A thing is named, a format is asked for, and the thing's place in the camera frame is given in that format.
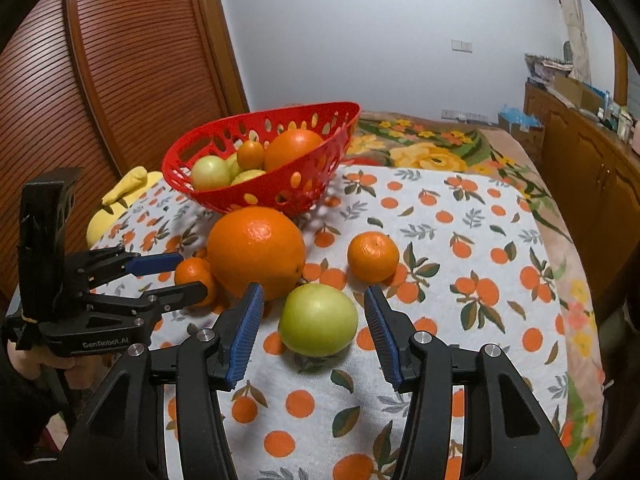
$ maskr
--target red plastic fruit basket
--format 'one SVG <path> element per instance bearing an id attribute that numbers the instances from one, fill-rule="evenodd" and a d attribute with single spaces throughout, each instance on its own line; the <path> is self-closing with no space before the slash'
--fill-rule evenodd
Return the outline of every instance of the red plastic fruit basket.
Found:
<path id="1" fill-rule="evenodd" d="M 267 110 L 227 117 L 203 124 L 182 136 L 164 156 L 162 174 L 169 186 L 207 209 L 227 213 L 248 205 L 261 205 L 295 216 L 307 211 L 324 192 L 349 147 L 360 106 L 337 102 Z M 227 158 L 245 140 L 265 147 L 287 129 L 308 129 L 324 142 L 316 149 L 277 170 L 257 178 L 211 191 L 194 191 L 190 171 L 206 155 Z"/>

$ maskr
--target wooden cabinet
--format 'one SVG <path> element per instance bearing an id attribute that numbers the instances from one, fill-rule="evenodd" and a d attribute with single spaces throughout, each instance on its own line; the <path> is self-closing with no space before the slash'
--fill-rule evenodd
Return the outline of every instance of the wooden cabinet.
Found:
<path id="1" fill-rule="evenodd" d="M 640 158 L 529 84 L 524 110 L 545 125 L 540 173 L 580 254 L 601 322 L 640 276 Z"/>
<path id="2" fill-rule="evenodd" d="M 27 180 L 83 168 L 66 229 L 82 250 L 122 174 L 158 170 L 181 134 L 245 111 L 220 0 L 41 0 L 0 55 L 0 304 Z"/>

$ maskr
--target wooden wardrobe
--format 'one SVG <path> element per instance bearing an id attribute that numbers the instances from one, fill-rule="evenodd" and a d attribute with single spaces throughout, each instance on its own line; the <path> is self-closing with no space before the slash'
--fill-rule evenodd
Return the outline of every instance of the wooden wardrobe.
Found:
<path id="1" fill-rule="evenodd" d="M 0 54 L 0 308 L 17 283 L 22 185 L 81 166 L 66 250 L 130 168 L 247 110 L 220 0 L 41 0 Z"/>

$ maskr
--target plastic bag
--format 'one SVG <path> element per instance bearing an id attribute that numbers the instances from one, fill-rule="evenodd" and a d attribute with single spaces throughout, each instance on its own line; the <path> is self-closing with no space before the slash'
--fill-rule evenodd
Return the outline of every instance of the plastic bag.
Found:
<path id="1" fill-rule="evenodd" d="M 521 124 L 522 126 L 535 127 L 539 128 L 542 126 L 540 121 L 533 115 L 529 116 L 521 110 L 517 108 L 509 108 L 507 105 L 502 107 L 500 110 L 500 116 L 503 117 L 509 123 L 509 130 L 511 130 L 511 125 Z"/>

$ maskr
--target silver bolt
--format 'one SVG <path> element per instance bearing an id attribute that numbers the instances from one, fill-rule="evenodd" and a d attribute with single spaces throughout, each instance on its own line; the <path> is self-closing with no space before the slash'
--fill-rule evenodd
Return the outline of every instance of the silver bolt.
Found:
<path id="1" fill-rule="evenodd" d="M 210 328 L 203 328 L 202 330 L 198 330 L 198 333 L 196 334 L 196 337 L 202 342 L 211 341 L 215 336 L 216 333 L 213 332 L 213 330 Z"/>
<path id="2" fill-rule="evenodd" d="M 425 345 L 427 343 L 430 343 L 433 337 L 429 332 L 424 332 L 421 330 L 420 332 L 416 332 L 414 334 L 414 339 L 416 340 L 416 342 Z"/>
<path id="3" fill-rule="evenodd" d="M 493 343 L 490 343 L 490 344 L 488 344 L 487 346 L 484 347 L 484 352 L 489 357 L 498 357 L 498 355 L 500 355 L 502 353 L 502 350 L 500 349 L 500 347 L 498 345 L 494 345 Z"/>
<path id="4" fill-rule="evenodd" d="M 129 354 L 131 357 L 137 357 L 144 351 L 145 346 L 142 343 L 135 343 L 127 348 L 127 354 Z"/>

